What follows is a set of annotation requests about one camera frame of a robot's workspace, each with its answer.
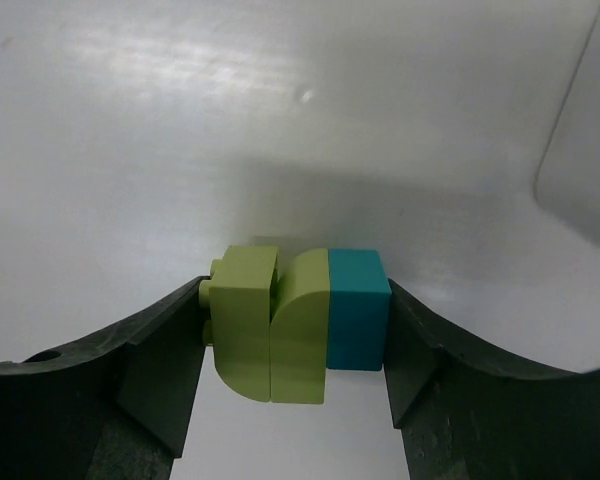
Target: teal block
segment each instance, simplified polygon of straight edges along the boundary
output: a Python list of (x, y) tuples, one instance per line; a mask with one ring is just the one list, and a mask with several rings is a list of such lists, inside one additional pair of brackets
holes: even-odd
[(380, 370), (391, 287), (375, 250), (329, 250), (327, 368)]

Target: green block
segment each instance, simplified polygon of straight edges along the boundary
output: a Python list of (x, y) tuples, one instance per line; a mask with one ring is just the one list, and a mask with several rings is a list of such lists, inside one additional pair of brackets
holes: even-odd
[(329, 288), (327, 249), (296, 257), (278, 282), (270, 334), (273, 402), (324, 402)]
[(210, 308), (213, 356), (220, 378), (252, 400), (271, 399), (269, 327), (277, 282), (277, 247), (232, 246), (200, 285)]

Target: olive green block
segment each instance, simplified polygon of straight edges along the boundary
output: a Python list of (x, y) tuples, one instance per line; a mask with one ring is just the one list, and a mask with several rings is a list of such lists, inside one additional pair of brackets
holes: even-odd
[(232, 246), (200, 285), (209, 306), (213, 355), (220, 378), (252, 400), (271, 398), (269, 327), (277, 282), (277, 247)]
[(329, 290), (327, 249), (297, 256), (280, 278), (270, 334), (273, 402), (324, 402)]

